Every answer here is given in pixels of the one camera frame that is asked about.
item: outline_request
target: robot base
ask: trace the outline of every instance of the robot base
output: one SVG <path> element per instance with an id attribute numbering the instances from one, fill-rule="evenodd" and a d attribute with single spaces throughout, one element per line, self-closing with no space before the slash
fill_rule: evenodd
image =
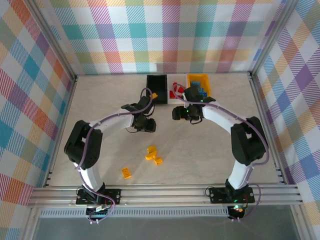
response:
<path id="1" fill-rule="evenodd" d="M 210 187 L 208 190 L 212 204 L 253 204 L 255 202 L 254 192 L 249 186 L 244 187 L 242 194 L 232 199 L 228 197 L 225 187 Z"/>
<path id="2" fill-rule="evenodd" d="M 99 190 L 99 193 L 109 196 L 112 198 L 116 205 L 120 204 L 121 198 L 121 189 L 103 189 Z M 92 192 L 88 192 L 85 188 L 80 188 L 77 193 L 77 198 L 75 201 L 76 205 L 101 205 L 107 204 L 110 205 L 112 202 L 103 197 L 98 197 L 96 194 Z"/>

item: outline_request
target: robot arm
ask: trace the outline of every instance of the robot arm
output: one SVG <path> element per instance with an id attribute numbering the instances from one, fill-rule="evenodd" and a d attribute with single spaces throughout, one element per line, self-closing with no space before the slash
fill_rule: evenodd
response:
<path id="1" fill-rule="evenodd" d="M 235 118 L 234 113 L 226 111 L 212 97 L 202 97 L 196 87 L 185 89 L 183 95 L 187 102 L 202 102 L 203 104 L 187 103 L 185 106 L 175 107 L 172 111 L 172 119 L 180 120 L 183 118 L 191 123 L 193 121 L 200 123 L 202 119 L 207 119 L 218 124 L 231 135 L 235 163 L 231 175 L 225 182 L 225 192 L 230 201 L 241 196 L 249 187 L 247 181 L 252 170 L 252 162 L 261 159 L 266 152 L 264 144 L 255 131 L 239 120 L 239 117 Z M 247 118 L 246 121 L 254 126 L 266 140 L 262 125 L 257 117 Z"/>
<path id="2" fill-rule="evenodd" d="M 152 109 L 154 107 L 153 104 L 151 104 L 146 108 L 149 102 L 150 98 L 143 96 L 138 103 L 126 104 L 116 113 L 104 117 L 103 119 L 92 122 L 80 120 L 74 125 L 64 147 L 64 153 L 66 153 L 70 161 L 78 167 L 85 150 L 85 142 L 88 141 L 85 158 L 79 168 L 85 186 L 88 186 L 91 190 L 98 193 L 103 193 L 105 190 L 105 184 L 100 177 L 98 166 L 96 165 L 100 156 L 101 144 L 104 139 L 114 132 L 128 127 L 133 127 L 138 132 L 153 133 L 156 131 L 157 125 L 155 120 L 148 118 L 152 114 Z M 88 132 L 92 127 L 94 127 L 94 129 L 88 136 Z M 89 190 L 86 190 L 86 194 L 90 195 L 91 199 L 94 199 L 93 202 L 98 204 L 103 203 L 102 197 L 99 197 Z"/>

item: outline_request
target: cable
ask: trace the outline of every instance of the cable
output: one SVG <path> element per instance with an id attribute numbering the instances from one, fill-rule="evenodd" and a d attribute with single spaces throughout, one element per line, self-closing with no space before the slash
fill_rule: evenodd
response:
<path id="1" fill-rule="evenodd" d="M 85 180 L 84 180 L 84 178 L 82 177 L 82 174 L 81 174 L 80 171 L 79 171 L 79 175 L 80 175 L 80 178 L 81 178 L 81 181 L 82 181 L 82 185 L 83 185 L 86 189 L 88 189 L 90 192 L 92 192 L 92 193 L 94 193 L 94 194 L 96 194 L 96 195 L 98 195 L 98 196 L 100 196 L 100 197 L 103 197 L 103 198 L 105 198 L 105 199 L 108 199 L 108 200 L 110 200 L 110 201 L 112 202 L 112 205 L 111 205 L 112 208 L 111 208 L 111 210 L 108 211 L 108 214 L 107 214 L 106 216 L 104 216 L 103 218 L 101 218 L 101 219 L 99 219 L 99 220 L 97 219 L 96 221 L 93 221 L 93 220 L 91 219 L 92 214 L 89 215 L 88 220 L 90 221 L 90 224 L 92 224 L 92 223 L 94 223 L 94 222 L 96 222 L 97 224 L 99 224 L 100 222 L 102 222 L 102 221 L 105 220 L 106 218 L 110 217 L 110 215 L 114 212 L 114 210 L 115 210 L 115 208 L 116 208 L 116 202 L 115 202 L 115 200 L 113 200 L 113 198 L 111 198 L 111 197 L 109 197 L 109 196 L 107 196 L 107 195 L 101 194 L 101 193 L 99 193 L 99 192 L 96 192 L 95 190 L 93 190 L 92 188 L 90 188 L 90 187 L 85 183 Z"/>
<path id="2" fill-rule="evenodd" d="M 202 117 L 200 117 L 200 120 L 199 120 L 199 121 L 197 121 L 197 122 L 195 122 L 195 123 L 192 123 L 192 119 L 191 119 L 191 120 L 190 120 L 190 123 L 191 123 L 191 125 L 196 125 L 196 124 L 201 123 L 201 122 L 202 122 L 202 120 L 203 120 L 203 118 L 202 118 Z"/>
<path id="3" fill-rule="evenodd" d="M 95 129 L 95 127 L 99 126 L 100 124 L 102 124 L 103 122 L 105 122 L 105 121 L 107 121 L 107 120 L 109 120 L 109 119 L 111 119 L 111 118 L 120 117 L 120 116 L 124 116 L 124 115 L 138 114 L 138 113 L 141 113 L 141 112 L 145 111 L 146 109 L 148 109 L 148 108 L 150 107 L 151 103 L 152 103 L 152 91 L 151 91 L 149 88 L 145 87 L 144 89 L 142 89 L 142 91 L 141 91 L 141 93 L 140 93 L 140 98 L 142 97 L 142 94 L 143 94 L 144 90 L 146 90 L 146 91 L 148 91 L 148 92 L 150 93 L 150 101 L 149 101 L 149 103 L 147 104 L 147 106 L 145 106 L 145 107 L 144 107 L 143 109 L 141 109 L 141 110 L 132 111 L 132 112 L 115 113 L 115 114 L 113 114 L 113 115 L 110 115 L 110 116 L 107 116 L 107 117 L 103 118 L 102 120 L 100 120 L 100 121 L 98 121 L 97 123 L 95 123 L 95 124 L 89 129 L 86 137 L 89 139 L 90 134 L 91 134 L 91 132 Z M 105 199 L 108 199 L 108 200 L 110 200 L 110 201 L 112 202 L 112 205 L 111 205 L 111 206 L 112 206 L 112 209 L 109 211 L 109 213 L 108 213 L 106 216 L 104 216 L 103 218 L 101 218 L 101 219 L 99 219 L 99 220 L 98 220 L 98 219 L 96 220 L 96 223 L 98 224 L 98 223 L 100 223 L 101 221 L 103 221 L 103 220 L 105 220 L 106 218 L 108 218 L 108 217 L 113 213 L 113 211 L 115 210 L 115 207 L 116 207 L 116 202 L 115 202 L 115 200 L 113 200 L 111 197 L 109 197 L 109 196 L 107 196 L 107 195 L 104 195 L 104 194 L 101 194 L 101 193 L 99 193 L 99 192 L 96 192 L 96 191 L 94 191 L 92 188 L 90 188 L 90 187 L 86 184 L 86 182 L 85 182 L 85 180 L 84 180 L 84 178 L 83 178 L 83 176 L 82 176 L 82 174 L 81 174 L 80 168 L 81 168 L 81 166 L 83 165 L 83 163 L 84 163 L 84 161 L 85 161 L 85 158 L 86 158 L 86 155 L 87 155 L 88 142 L 89 142 L 89 141 L 87 140 L 87 141 L 85 141 L 85 143 L 84 143 L 84 148 L 83 148 L 83 154 L 82 154 L 81 161 L 80 161 L 80 163 L 78 164 L 78 166 L 77 166 L 75 169 L 79 172 L 79 175 L 80 175 L 80 178 L 81 178 L 81 181 L 82 181 L 82 185 L 83 185 L 86 189 L 88 189 L 90 192 L 92 192 L 92 193 L 94 193 L 94 194 L 96 194 L 96 195 L 98 195 L 98 196 L 100 196 L 100 197 L 103 197 L 103 198 L 105 198 Z M 91 215 L 89 215 L 89 218 L 88 218 L 88 219 L 89 219 L 89 221 L 90 221 L 91 224 L 94 222 L 94 221 L 91 219 Z"/>
<path id="4" fill-rule="evenodd" d="M 182 86 L 181 84 L 178 84 L 178 83 L 177 83 L 177 84 L 174 84 L 174 85 L 172 86 L 172 89 L 174 89 L 175 86 L 180 86 L 180 87 L 182 87 L 183 89 L 185 89 L 184 86 Z M 175 91 L 173 91 L 173 94 L 174 94 L 174 96 L 175 96 L 176 98 L 178 97 L 178 95 L 176 94 Z M 270 156 L 269 156 L 269 147 L 268 147 L 268 145 L 267 145 L 267 142 L 266 142 L 266 140 L 264 139 L 264 137 L 262 136 L 262 134 L 258 131 L 258 129 L 256 129 L 250 122 L 248 122 L 247 120 L 242 119 L 241 117 L 237 116 L 236 114 L 234 114 L 233 112 L 229 111 L 228 109 L 226 109 L 226 108 L 224 108 L 224 107 L 222 107 L 222 106 L 216 105 L 216 104 L 212 104 L 212 103 L 208 103 L 208 102 L 200 102 L 200 101 L 198 101 L 198 102 L 195 102 L 195 101 L 187 101 L 187 100 L 184 100 L 184 99 L 182 99 L 182 98 L 179 98 L 179 100 L 181 100 L 182 102 L 187 103 L 187 104 L 206 105 L 206 106 L 210 106 L 210 107 L 216 108 L 216 109 L 218 109 L 218 110 L 221 110 L 221 111 L 225 112 L 226 114 L 230 115 L 231 117 L 233 117 L 233 118 L 235 118 L 235 119 L 237 119 L 237 120 L 240 120 L 241 122 L 247 124 L 247 125 L 258 135 L 258 137 L 260 138 L 260 140 L 261 140 L 261 142 L 262 142 L 262 144 L 263 144 L 263 146 L 264 146 L 264 148 L 265 148 L 266 158 L 265 158 L 265 160 L 264 160 L 263 162 L 253 163 L 253 164 L 251 165 L 251 168 L 249 169 L 249 172 L 248 172 L 248 174 L 247 174 L 247 176 L 246 176 L 246 178 L 245 178 L 245 181 L 246 181 L 246 182 L 248 182 L 249 177 L 250 177 L 250 175 L 251 175 L 251 173 L 252 173 L 252 170 L 253 170 L 253 168 L 254 168 L 255 166 L 262 166 L 262 165 L 267 164 L 267 162 L 269 161 L 269 157 L 270 157 Z"/>
<path id="5" fill-rule="evenodd" d="M 137 131 L 129 131 L 127 127 L 125 128 L 125 130 L 126 130 L 128 133 L 131 133 L 131 134 L 135 134 L 135 133 L 140 132 L 140 131 L 138 131 L 138 130 L 137 130 Z"/>
<path id="6" fill-rule="evenodd" d="M 90 134 L 91 132 L 95 129 L 95 127 L 101 125 L 102 123 L 104 123 L 105 121 L 109 120 L 109 119 L 112 119 L 112 118 L 115 118 L 115 117 L 120 117 L 120 116 L 124 116 L 124 115 L 133 115 L 133 114 L 138 114 L 138 113 L 142 113 L 143 111 L 145 111 L 146 109 L 148 109 L 152 103 L 152 91 L 145 87 L 144 89 L 142 89 L 141 93 L 140 93 L 140 98 L 142 97 L 142 94 L 144 92 L 144 90 L 148 91 L 150 93 L 150 101 L 149 103 L 147 104 L 147 106 L 145 106 L 143 109 L 141 110 L 137 110 L 137 111 L 132 111 L 132 112 L 121 112 L 121 113 L 115 113 L 115 114 L 112 114 L 110 116 L 106 116 L 105 118 L 103 118 L 102 120 L 98 121 L 96 124 L 94 124 L 88 131 L 87 135 L 86 135 L 86 138 L 89 139 L 90 137 Z M 80 163 L 78 164 L 78 166 L 75 168 L 76 170 L 80 170 L 82 164 L 84 163 L 85 161 L 85 158 L 86 158 L 86 155 L 87 155 L 87 149 L 88 149 L 88 142 L 89 141 L 85 141 L 84 143 L 84 148 L 83 148 L 83 154 L 82 154 L 82 158 L 81 158 L 81 161 Z"/>
<path id="7" fill-rule="evenodd" d="M 225 192 L 220 191 L 219 189 L 217 189 L 217 188 L 214 187 L 214 186 L 208 186 L 208 187 L 204 190 L 204 194 L 205 194 L 208 198 L 210 198 L 210 196 L 207 194 L 207 190 L 208 190 L 209 188 L 215 189 L 217 192 L 219 192 L 219 193 L 221 193 L 221 194 L 226 194 Z"/>
<path id="8" fill-rule="evenodd" d="M 156 108 L 156 105 L 153 105 L 153 108 L 152 108 L 152 112 L 150 113 L 150 114 L 148 114 L 148 115 L 145 115 L 146 117 L 150 117 L 152 114 L 154 114 L 154 112 L 155 112 L 155 108 Z"/>
<path id="9" fill-rule="evenodd" d="M 210 196 L 207 194 L 208 188 L 213 188 L 213 186 L 208 186 L 208 187 L 204 190 L 204 194 L 205 194 L 208 198 L 210 198 Z"/>
<path id="10" fill-rule="evenodd" d="M 244 216 L 243 218 L 247 218 L 247 217 L 249 217 L 251 214 L 253 214 L 253 213 L 256 211 L 256 209 L 257 209 L 257 207 L 258 207 L 258 205 L 259 205 L 259 203 L 260 203 L 260 200 L 261 200 L 261 188 L 260 188 L 260 186 L 259 186 L 258 184 L 256 184 L 256 183 L 252 183 L 252 184 L 250 184 L 250 185 L 255 185 L 255 186 L 257 186 L 258 192 L 259 192 L 259 194 L 258 194 L 258 199 L 257 199 L 256 204 L 254 205 L 252 211 L 249 212 L 249 213 L 248 213 L 246 216 Z"/>

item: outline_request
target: plaid wallpaper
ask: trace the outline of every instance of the plaid wallpaper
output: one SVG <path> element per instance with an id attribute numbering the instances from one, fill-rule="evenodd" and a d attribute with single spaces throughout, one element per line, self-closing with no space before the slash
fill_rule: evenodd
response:
<path id="1" fill-rule="evenodd" d="M 0 0 L 0 240 L 18 238 L 71 85 L 23 0 Z"/>
<path id="2" fill-rule="evenodd" d="M 37 0 L 86 75 L 247 72 L 286 1 Z"/>
<path id="3" fill-rule="evenodd" d="M 301 0 L 258 74 L 290 183 L 320 239 L 320 0 Z"/>

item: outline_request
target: yellow tray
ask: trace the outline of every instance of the yellow tray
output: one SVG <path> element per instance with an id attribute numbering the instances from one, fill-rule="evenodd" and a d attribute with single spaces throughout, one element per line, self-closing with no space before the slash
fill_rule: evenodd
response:
<path id="1" fill-rule="evenodd" d="M 209 84 L 208 74 L 188 74 L 188 86 L 191 82 L 200 82 L 200 87 L 206 92 L 206 95 L 211 96 L 211 88 Z"/>

